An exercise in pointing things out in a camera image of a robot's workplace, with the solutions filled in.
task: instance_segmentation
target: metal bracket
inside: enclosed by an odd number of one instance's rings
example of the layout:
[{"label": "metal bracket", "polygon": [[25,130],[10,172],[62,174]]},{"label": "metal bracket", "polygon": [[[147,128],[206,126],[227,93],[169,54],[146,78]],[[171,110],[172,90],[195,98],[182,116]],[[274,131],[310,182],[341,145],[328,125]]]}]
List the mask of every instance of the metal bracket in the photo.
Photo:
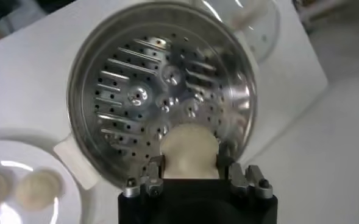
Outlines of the metal bracket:
[{"label": "metal bracket", "polygon": [[249,187],[246,177],[241,171],[238,163],[232,163],[229,167],[229,179],[231,180],[232,190],[236,194],[245,195]]},{"label": "metal bracket", "polygon": [[264,178],[258,166],[248,166],[246,169],[247,180],[254,184],[255,194],[258,198],[272,198],[272,186],[267,179]]},{"label": "metal bracket", "polygon": [[163,180],[161,177],[164,172],[164,157],[152,157],[149,160],[147,172],[149,178],[145,182],[145,190],[150,197],[157,197],[163,192]]}]

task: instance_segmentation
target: pot handle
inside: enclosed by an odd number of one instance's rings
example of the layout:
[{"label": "pot handle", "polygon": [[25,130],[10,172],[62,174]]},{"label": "pot handle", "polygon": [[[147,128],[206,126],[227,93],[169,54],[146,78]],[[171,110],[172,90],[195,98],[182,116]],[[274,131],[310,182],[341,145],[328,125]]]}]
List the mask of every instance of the pot handle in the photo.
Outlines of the pot handle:
[{"label": "pot handle", "polygon": [[101,179],[101,176],[80,151],[71,134],[58,143],[53,151],[85,190],[94,187]]}]

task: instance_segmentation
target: metal rim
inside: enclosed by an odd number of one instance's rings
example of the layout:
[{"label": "metal rim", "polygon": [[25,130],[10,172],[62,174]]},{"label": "metal rim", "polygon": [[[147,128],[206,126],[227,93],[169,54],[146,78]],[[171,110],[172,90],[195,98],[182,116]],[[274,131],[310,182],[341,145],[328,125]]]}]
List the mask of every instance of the metal rim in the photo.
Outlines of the metal rim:
[{"label": "metal rim", "polygon": [[[113,178],[113,175],[111,172],[108,172],[107,170],[103,169],[101,164],[99,164],[91,155],[91,153],[89,152],[86,144],[85,144],[85,140],[83,139],[81,132],[79,130],[80,127],[77,127],[76,124],[76,118],[71,114],[71,111],[74,109],[75,105],[73,104],[73,91],[75,89],[75,83],[74,83],[74,79],[80,75],[77,73],[78,68],[80,66],[81,63],[83,63],[83,58],[86,54],[87,49],[90,48],[90,46],[94,43],[95,39],[97,39],[97,37],[100,36],[100,34],[105,30],[105,28],[107,28],[108,26],[111,25],[112,20],[117,18],[117,17],[121,17],[121,16],[125,16],[127,13],[131,12],[134,8],[140,7],[141,5],[146,6],[146,7],[154,7],[155,5],[168,5],[170,7],[181,7],[181,8],[186,8],[186,10],[192,10],[197,12],[198,14],[200,14],[201,17],[203,17],[204,19],[207,19],[209,21],[211,21],[211,23],[215,24],[216,27],[218,27],[219,30],[221,30],[227,37],[230,38],[230,41],[234,42],[235,44],[237,44],[238,46],[240,46],[240,43],[236,40],[236,38],[233,36],[233,34],[230,33],[230,31],[228,30],[228,28],[224,27],[219,21],[217,21],[215,18],[213,18],[212,16],[206,14],[205,12],[198,10],[198,9],[194,9],[194,8],[190,8],[188,5],[185,4],[180,4],[180,3],[161,3],[161,2],[151,2],[151,3],[144,3],[144,4],[138,4],[138,5],[134,5],[132,7],[129,7],[127,9],[124,9],[120,12],[118,12],[115,15],[110,16],[109,18],[105,19],[100,25],[97,26],[97,28],[95,28],[95,30],[92,31],[92,33],[90,33],[90,35],[88,36],[88,38],[85,40],[85,42],[83,43],[83,45],[81,46],[79,52],[76,55],[76,59],[73,62],[72,68],[71,68],[71,73],[70,73],[70,77],[68,80],[68,89],[67,89],[67,110],[68,110],[68,118],[69,118],[69,124],[71,126],[71,130],[73,133],[74,138],[76,139],[77,145],[78,147],[81,149],[82,153],[84,154],[84,156],[86,156],[89,160],[89,162],[93,165],[93,167],[99,171],[106,179],[108,179],[111,183],[113,183],[116,186],[120,186],[122,184],[122,182],[116,178]],[[246,53],[248,54],[248,52],[244,52],[244,51],[240,51],[240,57],[242,61],[248,61]],[[254,75],[253,74],[246,74],[246,77],[248,79],[248,87],[249,87],[249,91],[251,92],[251,98],[250,98],[250,102],[251,102],[251,110],[250,110],[250,115],[249,115],[249,120],[247,123],[247,127],[246,127],[246,135],[244,137],[243,140],[243,145],[244,147],[238,149],[238,154],[234,157],[234,159],[238,159],[244,152],[245,146],[248,143],[249,137],[252,133],[252,127],[254,125],[254,121],[255,121],[255,113],[256,113],[256,108],[257,108],[257,95],[255,92],[255,79],[254,79]]]}]

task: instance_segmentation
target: white table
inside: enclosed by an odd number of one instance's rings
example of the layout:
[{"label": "white table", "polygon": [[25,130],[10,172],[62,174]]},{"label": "white table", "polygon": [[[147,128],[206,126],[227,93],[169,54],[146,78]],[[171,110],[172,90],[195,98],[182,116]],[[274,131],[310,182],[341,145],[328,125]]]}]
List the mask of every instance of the white table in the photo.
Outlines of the white table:
[{"label": "white table", "polygon": [[[49,150],[67,136],[66,86],[78,48],[104,18],[136,2],[78,0],[0,41],[1,139]],[[256,77],[257,122],[242,163],[270,144],[327,86],[290,0],[279,0],[278,7],[280,39]],[[116,223],[118,192],[101,181],[85,222]]]}]

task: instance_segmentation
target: bolt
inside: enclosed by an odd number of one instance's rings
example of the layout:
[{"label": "bolt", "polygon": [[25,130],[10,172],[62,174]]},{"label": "bolt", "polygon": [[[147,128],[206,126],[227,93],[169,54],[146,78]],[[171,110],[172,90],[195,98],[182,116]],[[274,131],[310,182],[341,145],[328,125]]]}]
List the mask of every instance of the bolt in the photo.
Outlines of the bolt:
[{"label": "bolt", "polygon": [[156,197],[159,195],[159,190],[157,187],[152,187],[151,190],[149,190],[149,195],[151,197]]},{"label": "bolt", "polygon": [[134,187],[136,186],[136,179],[131,177],[126,181],[126,186],[127,187]]},{"label": "bolt", "polygon": [[269,181],[266,180],[266,179],[264,179],[264,178],[261,179],[258,184],[259,184],[259,186],[262,187],[262,188],[269,188],[269,187],[270,187]]}]

